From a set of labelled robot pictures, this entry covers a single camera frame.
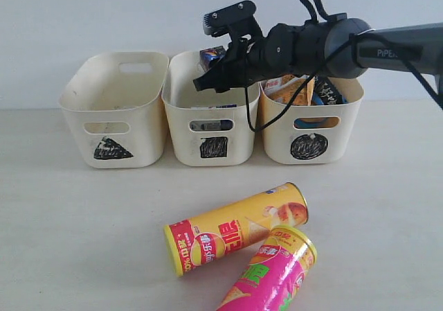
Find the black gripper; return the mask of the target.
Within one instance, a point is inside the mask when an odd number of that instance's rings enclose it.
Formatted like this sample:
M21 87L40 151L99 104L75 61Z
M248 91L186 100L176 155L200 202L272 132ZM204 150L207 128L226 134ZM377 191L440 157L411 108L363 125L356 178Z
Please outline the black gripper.
M265 56L269 43L267 37L247 39L230 34L230 39L228 50L222 60L193 80L197 91L213 89L221 94L269 79L273 75L273 69Z

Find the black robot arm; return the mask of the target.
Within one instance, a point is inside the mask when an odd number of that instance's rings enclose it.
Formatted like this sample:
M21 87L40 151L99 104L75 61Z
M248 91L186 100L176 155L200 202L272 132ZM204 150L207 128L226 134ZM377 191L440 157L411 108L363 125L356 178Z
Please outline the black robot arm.
M442 93L442 24L375 30L361 19L277 24L266 37L233 43L225 56L194 79L197 91L232 88L286 74L353 79L367 69L435 76Z

